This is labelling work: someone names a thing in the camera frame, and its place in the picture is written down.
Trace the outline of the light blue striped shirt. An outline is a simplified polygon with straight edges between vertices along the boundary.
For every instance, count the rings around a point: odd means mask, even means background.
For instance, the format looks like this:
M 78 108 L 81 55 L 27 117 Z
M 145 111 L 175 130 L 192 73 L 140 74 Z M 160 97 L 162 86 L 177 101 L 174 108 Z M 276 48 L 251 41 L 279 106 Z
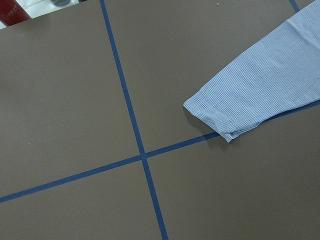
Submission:
M 184 102 L 230 142 L 320 98 L 320 3 L 314 1 L 240 54 Z

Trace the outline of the red cylindrical bottle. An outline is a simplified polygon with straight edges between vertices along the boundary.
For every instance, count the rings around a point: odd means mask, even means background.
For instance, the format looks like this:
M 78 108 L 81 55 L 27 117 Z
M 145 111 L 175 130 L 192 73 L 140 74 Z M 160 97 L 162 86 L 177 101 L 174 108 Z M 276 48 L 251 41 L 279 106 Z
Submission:
M 30 19 L 31 17 L 16 0 L 0 0 L 0 22 L 6 27 Z

